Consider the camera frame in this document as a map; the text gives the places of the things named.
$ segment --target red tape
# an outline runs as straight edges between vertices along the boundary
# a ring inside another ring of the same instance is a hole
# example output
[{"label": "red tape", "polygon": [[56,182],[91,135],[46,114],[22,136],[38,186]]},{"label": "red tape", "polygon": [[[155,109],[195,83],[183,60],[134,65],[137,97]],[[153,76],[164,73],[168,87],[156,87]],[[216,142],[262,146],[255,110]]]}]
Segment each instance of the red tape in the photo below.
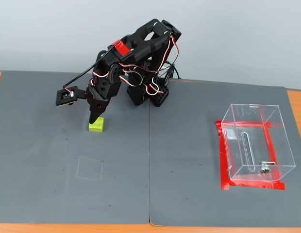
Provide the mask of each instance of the red tape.
[{"label": "red tape", "polygon": [[128,47],[125,46],[125,44],[121,40],[118,40],[111,45],[115,46],[115,49],[120,53],[121,56],[124,56],[130,52],[130,49],[128,49]]},{"label": "red tape", "polygon": [[[232,181],[229,177],[228,163],[226,156],[226,148],[224,142],[224,135],[222,133],[221,121],[216,121],[218,139],[219,139],[219,157],[220,157],[220,182],[221,190],[229,190],[230,186],[241,186],[241,187],[252,187],[252,188],[267,188],[285,191],[285,184],[280,181]],[[269,128],[268,122],[261,127]],[[267,133],[265,140],[267,140],[268,151],[272,152],[271,156],[274,161],[276,161],[276,155],[274,153],[274,148],[271,143],[270,134]]]}]

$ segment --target drawn square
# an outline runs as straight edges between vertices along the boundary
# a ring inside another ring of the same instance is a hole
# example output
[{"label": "drawn square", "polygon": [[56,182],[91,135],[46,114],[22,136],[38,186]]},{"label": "drawn square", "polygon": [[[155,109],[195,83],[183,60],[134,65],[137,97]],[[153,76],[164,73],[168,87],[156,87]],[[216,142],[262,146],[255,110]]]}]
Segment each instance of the drawn square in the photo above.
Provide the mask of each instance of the drawn square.
[{"label": "drawn square", "polygon": [[102,163],[99,160],[80,157],[78,161],[76,178],[99,180],[101,176]]}]

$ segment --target white wall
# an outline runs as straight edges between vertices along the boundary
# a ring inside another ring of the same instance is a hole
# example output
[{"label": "white wall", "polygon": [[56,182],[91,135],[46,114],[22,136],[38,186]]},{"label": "white wall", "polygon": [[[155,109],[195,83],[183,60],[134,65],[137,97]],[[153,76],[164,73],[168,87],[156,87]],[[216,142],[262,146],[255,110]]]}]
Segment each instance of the white wall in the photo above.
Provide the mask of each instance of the white wall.
[{"label": "white wall", "polygon": [[301,0],[0,0],[0,70],[82,72],[153,18],[183,78],[301,89]]}]

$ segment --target wire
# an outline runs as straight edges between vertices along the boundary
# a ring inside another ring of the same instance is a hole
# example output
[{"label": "wire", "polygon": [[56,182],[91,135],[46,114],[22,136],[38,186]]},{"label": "wire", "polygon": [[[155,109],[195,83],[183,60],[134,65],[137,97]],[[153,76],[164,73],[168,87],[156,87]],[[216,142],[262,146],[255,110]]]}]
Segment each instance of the wire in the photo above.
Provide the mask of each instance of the wire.
[{"label": "wire", "polygon": [[74,82],[74,81],[76,81],[76,80],[78,80],[81,76],[83,76],[84,74],[86,74],[87,72],[89,72],[89,70],[91,70],[93,67],[95,67],[107,54],[108,54],[108,52],[109,51],[111,51],[112,50],[112,48],[114,48],[115,47],[115,45],[112,45],[109,49],[108,49],[108,51],[104,54],[104,55],[102,55],[91,67],[89,67],[88,69],[86,69],[83,73],[81,73],[81,74],[79,74],[79,75],[77,75],[74,79],[72,79],[71,81],[69,81],[67,84],[65,84],[65,85],[63,85],[63,89],[65,89],[66,91],[68,91],[68,92],[71,92],[68,88],[66,88],[68,85],[70,85],[72,82]]},{"label": "wire", "polygon": [[159,91],[159,86],[154,82],[154,77],[151,79],[151,82],[157,87],[157,90],[150,84],[149,86],[156,91],[157,93],[163,93],[163,91]]},{"label": "wire", "polygon": [[106,74],[104,74],[104,75],[99,75],[97,72],[93,72],[93,74],[96,76],[96,78],[95,78],[94,82],[92,82],[93,79],[90,80],[90,84],[91,84],[92,86],[94,86],[94,85],[96,84],[96,82],[97,82],[97,77],[99,77],[99,78],[106,78],[106,77],[108,76],[108,74],[109,74],[109,71],[108,71]]},{"label": "wire", "polygon": [[122,69],[122,71],[125,72],[125,73],[136,73],[136,74],[138,74],[141,77],[141,82],[140,82],[139,86],[142,84],[143,77],[142,77],[142,75],[139,72],[136,72],[134,70],[125,70],[125,69]]},{"label": "wire", "polygon": [[143,85],[145,86],[145,90],[146,90],[146,93],[149,94],[150,96],[154,96],[154,95],[157,95],[158,91],[154,94],[151,94],[149,93],[148,89],[147,89],[147,86],[143,83]]},{"label": "wire", "polygon": [[70,90],[70,89],[68,89],[68,88],[64,88],[66,91],[68,91],[69,92],[69,94],[71,95],[71,97],[73,97],[74,96],[74,93]]},{"label": "wire", "polygon": [[131,83],[129,83],[127,80],[125,80],[124,78],[122,78],[121,76],[119,77],[122,81],[124,81],[126,84],[128,84],[129,86],[135,86],[132,85]]},{"label": "wire", "polygon": [[171,44],[171,41],[169,40],[169,44],[168,44],[168,48],[167,48],[167,50],[166,50],[166,52],[165,52],[165,54],[164,54],[164,57],[163,57],[163,59],[162,59],[162,62],[161,62],[161,64],[160,64],[160,66],[159,66],[159,69],[158,69],[158,71],[157,71],[157,73],[160,71],[160,69],[161,69],[161,67],[164,65],[164,63],[165,63],[165,61],[166,61],[166,55],[167,55],[167,52],[168,52],[168,50],[169,50],[169,48],[170,48],[170,44]]},{"label": "wire", "polygon": [[[171,62],[169,62],[169,61],[166,61],[165,63],[167,63],[167,64],[169,64],[169,65],[172,65],[172,63]],[[179,75],[179,73],[178,73],[178,71],[177,71],[177,69],[175,68],[175,65],[173,64],[173,70],[175,70],[175,72],[176,72],[176,74],[177,74],[177,76],[178,76],[178,79],[181,79],[181,77],[180,77],[180,75]]]}]

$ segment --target black cable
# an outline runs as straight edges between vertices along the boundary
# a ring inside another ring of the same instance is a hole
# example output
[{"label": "black cable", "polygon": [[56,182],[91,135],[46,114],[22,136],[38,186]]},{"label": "black cable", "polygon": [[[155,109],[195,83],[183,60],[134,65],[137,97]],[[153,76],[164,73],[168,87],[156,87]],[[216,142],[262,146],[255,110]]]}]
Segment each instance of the black cable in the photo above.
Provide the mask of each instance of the black cable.
[{"label": "black cable", "polygon": [[174,64],[172,64],[171,62],[168,62],[168,61],[166,61],[165,63],[167,63],[167,64],[171,65],[171,66],[173,67],[173,69],[175,70],[175,72],[176,72],[176,74],[177,74],[177,76],[178,76],[178,79],[181,79],[181,77],[180,77],[180,75],[179,75],[179,73],[178,73],[177,69],[175,68],[175,65],[174,65]]},{"label": "black cable", "polygon": [[180,77],[180,75],[179,75],[177,69],[175,68],[175,64],[174,64],[174,63],[171,63],[171,62],[169,62],[169,61],[165,61],[165,63],[167,63],[167,64],[169,65],[166,69],[173,68],[173,70],[175,70],[175,72],[176,72],[176,74],[177,74],[177,76],[178,76],[178,79],[181,79],[181,77]]},{"label": "black cable", "polygon": [[108,51],[102,56],[100,57],[96,62],[95,64],[93,64],[91,67],[89,67],[88,69],[86,69],[83,73],[79,74],[77,77],[75,77],[74,79],[72,79],[71,81],[69,81],[67,84],[63,85],[63,89],[65,87],[67,87],[68,85],[70,85],[72,82],[78,80],[81,76],[83,76],[84,74],[86,74],[89,70],[91,70],[93,67],[95,67],[106,55],[107,53],[114,47],[114,45],[112,47],[110,47],[108,49]]}]

